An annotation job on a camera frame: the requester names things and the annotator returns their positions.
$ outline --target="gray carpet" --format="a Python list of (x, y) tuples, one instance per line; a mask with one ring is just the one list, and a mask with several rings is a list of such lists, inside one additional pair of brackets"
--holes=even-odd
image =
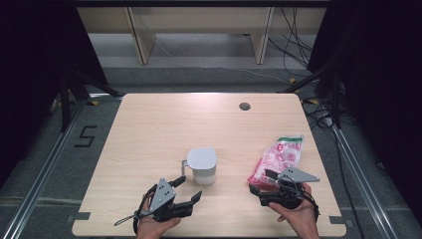
[[(307, 71), (255, 69), (250, 72), (228, 69), (105, 69), (109, 85), (122, 93), (183, 93), (183, 92), (256, 92), (274, 93), (288, 87), (283, 82), (308, 75)], [(316, 83), (300, 89), (302, 99), (314, 95)], [(91, 93), (101, 93), (87, 86)], [(119, 101), (100, 101), (97, 105), (84, 106), (66, 146), (42, 191), (41, 197), (29, 218), (20, 238), (77, 238), (72, 234), (72, 217), (76, 215), (90, 183), (91, 176), (102, 152), (108, 131), (119, 106)], [(319, 105), (304, 104), (307, 113)], [(422, 238), (422, 230), (406, 203), (397, 192), (388, 173), (375, 165), (377, 161), (359, 126), (348, 114), (342, 117), (341, 131), (353, 150), (360, 166), (386, 210), (399, 238)], [(38, 139), (28, 150), (28, 156), (19, 162), (0, 191), (0, 233), (3, 233), (22, 199), (31, 188), (61, 129), (61, 109), (56, 107), (39, 131)], [(94, 136), (80, 138), (82, 131)], [(341, 174), (334, 137), (328, 128), (312, 127), (319, 154), (328, 174), (334, 195), (343, 218), (351, 222), (343, 238), (382, 238), (354, 179), (344, 161)]]

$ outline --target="person's left hand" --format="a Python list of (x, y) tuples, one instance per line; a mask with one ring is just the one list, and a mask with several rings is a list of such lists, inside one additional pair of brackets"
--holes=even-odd
[[(153, 192), (148, 195), (142, 210), (148, 210), (152, 195)], [(137, 227), (136, 239), (159, 239), (164, 232), (179, 224), (180, 221), (180, 218), (171, 218), (165, 222), (156, 222), (149, 216), (142, 217)]]

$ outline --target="hand-mounted device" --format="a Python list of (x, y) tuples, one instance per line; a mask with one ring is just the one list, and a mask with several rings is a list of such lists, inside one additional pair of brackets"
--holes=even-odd
[[(186, 176), (181, 176), (174, 181), (167, 182), (164, 178), (160, 178), (158, 184), (154, 184), (143, 196), (137, 211), (133, 215), (117, 221), (114, 226), (133, 218), (133, 231), (137, 233), (137, 225), (142, 217), (152, 217), (157, 222), (163, 222), (175, 217), (187, 217), (192, 215), (193, 205), (201, 199), (202, 191), (193, 195), (190, 201), (175, 204), (174, 198), (176, 192), (173, 187), (177, 187), (186, 180)], [(149, 194), (153, 192), (148, 210), (142, 210), (143, 204)]]
[(249, 184), (251, 193), (260, 198), (262, 206), (268, 206), (270, 202), (276, 202), (288, 209), (295, 209), (305, 199), (313, 204), (317, 220), (319, 216), (317, 203), (310, 194), (304, 191), (302, 182), (315, 182), (319, 181), (319, 178), (294, 167), (288, 167), (280, 174), (269, 169), (266, 169), (265, 172), (270, 180), (278, 184), (279, 190), (261, 191), (257, 186)]

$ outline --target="snack package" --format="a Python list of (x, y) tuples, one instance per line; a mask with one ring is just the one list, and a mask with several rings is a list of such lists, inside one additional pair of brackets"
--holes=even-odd
[(280, 137), (265, 150), (255, 167), (254, 174), (248, 177), (248, 182), (256, 185), (274, 185), (274, 182), (266, 176), (265, 169), (280, 173), (287, 167), (297, 167), (301, 159), (303, 141), (303, 135)]

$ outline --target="cup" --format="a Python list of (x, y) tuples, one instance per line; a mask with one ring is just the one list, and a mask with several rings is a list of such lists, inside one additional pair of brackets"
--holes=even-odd
[(196, 147), (187, 153), (187, 159), (182, 161), (182, 175), (185, 166), (192, 169), (193, 179), (197, 184), (212, 184), (215, 181), (217, 169), (217, 154), (212, 147)]

